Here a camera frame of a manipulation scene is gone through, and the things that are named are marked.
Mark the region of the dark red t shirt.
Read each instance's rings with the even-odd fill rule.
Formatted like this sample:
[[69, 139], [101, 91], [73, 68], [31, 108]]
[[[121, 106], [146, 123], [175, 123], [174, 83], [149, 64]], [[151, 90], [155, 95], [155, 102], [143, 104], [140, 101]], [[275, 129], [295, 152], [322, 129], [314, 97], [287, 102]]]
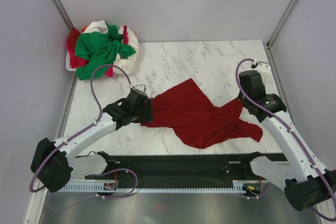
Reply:
[[240, 119], [243, 103], [233, 99], [214, 106], [193, 79], [188, 79], [153, 99], [153, 121], [143, 126], [173, 129], [190, 147], [205, 149], [234, 138], [259, 142], [262, 129]]

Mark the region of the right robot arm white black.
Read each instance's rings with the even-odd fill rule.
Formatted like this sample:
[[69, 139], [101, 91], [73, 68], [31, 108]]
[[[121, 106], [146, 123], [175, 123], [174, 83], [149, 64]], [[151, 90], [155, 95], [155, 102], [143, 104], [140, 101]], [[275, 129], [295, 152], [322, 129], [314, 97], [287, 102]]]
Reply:
[[236, 73], [238, 98], [259, 123], [273, 136], [288, 161], [281, 166], [258, 155], [241, 164], [240, 172], [248, 179], [256, 175], [280, 188], [297, 211], [321, 202], [335, 200], [335, 171], [329, 170], [307, 146], [277, 94], [267, 94], [257, 70]]

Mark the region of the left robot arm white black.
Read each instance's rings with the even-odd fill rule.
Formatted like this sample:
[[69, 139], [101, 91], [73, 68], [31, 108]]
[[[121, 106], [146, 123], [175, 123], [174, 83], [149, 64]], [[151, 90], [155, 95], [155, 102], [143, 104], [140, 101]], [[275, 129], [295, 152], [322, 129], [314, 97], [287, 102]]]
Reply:
[[133, 88], [126, 98], [102, 108], [98, 117], [73, 133], [50, 141], [44, 138], [37, 144], [30, 166], [33, 179], [39, 179], [44, 188], [55, 193], [70, 180], [87, 175], [111, 178], [115, 165], [100, 154], [79, 154], [97, 140], [131, 123], [153, 121], [153, 100], [145, 92]]

